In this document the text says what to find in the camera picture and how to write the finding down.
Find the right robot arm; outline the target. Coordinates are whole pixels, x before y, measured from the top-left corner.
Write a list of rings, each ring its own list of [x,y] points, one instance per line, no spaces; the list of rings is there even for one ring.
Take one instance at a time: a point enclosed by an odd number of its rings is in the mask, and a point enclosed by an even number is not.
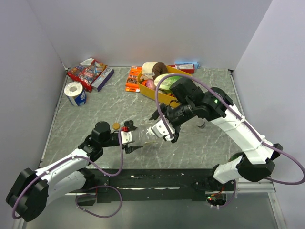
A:
[[[159,111],[165,119],[149,127],[149,134],[176,142],[181,124],[197,116],[223,130],[242,150],[236,159],[213,168],[208,178],[211,189],[219,190],[234,179],[258,182],[271,175],[275,167],[273,160],[280,155],[276,150],[282,150],[282,146],[266,141],[254,130],[223,90],[214,87],[204,93],[186,77],[181,77],[170,89],[179,106],[171,109],[162,105]]]

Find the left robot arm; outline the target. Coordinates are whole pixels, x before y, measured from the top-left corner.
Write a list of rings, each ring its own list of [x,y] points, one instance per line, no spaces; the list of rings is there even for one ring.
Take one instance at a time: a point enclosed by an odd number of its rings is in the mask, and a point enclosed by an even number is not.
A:
[[[109,123],[98,122],[91,134],[66,157],[36,170],[22,170],[6,197],[12,217],[32,221],[61,196],[80,189],[92,190],[94,179],[87,166],[95,165],[106,147],[119,146],[122,154],[138,149],[133,143],[140,134],[140,128],[132,120],[113,132]]]

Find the white bottle cap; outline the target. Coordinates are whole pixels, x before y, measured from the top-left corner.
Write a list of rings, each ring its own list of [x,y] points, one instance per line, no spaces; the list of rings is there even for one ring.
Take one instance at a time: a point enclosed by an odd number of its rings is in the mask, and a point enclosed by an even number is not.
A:
[[[153,132],[151,126],[147,128],[147,134],[150,135],[150,136],[155,136],[155,133]]]

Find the brown bottle cap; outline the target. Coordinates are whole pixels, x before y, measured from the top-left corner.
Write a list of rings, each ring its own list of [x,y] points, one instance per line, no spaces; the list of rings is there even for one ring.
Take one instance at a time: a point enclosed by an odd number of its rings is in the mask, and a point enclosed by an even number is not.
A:
[[[115,130],[119,129],[119,128],[120,128],[120,124],[119,124],[119,123],[114,123],[114,124],[113,124],[113,128],[114,128]]]

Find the large clear plastic bottle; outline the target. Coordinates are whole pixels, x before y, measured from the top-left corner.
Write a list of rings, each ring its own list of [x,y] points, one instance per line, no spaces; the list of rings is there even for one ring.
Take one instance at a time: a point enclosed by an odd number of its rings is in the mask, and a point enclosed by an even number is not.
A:
[[[152,143],[156,143],[158,140],[157,136],[150,136],[147,134],[147,128],[150,127],[150,125],[141,125],[138,126],[136,130],[132,133],[132,138],[134,140],[134,143],[131,143],[131,145],[134,146],[147,146]]]

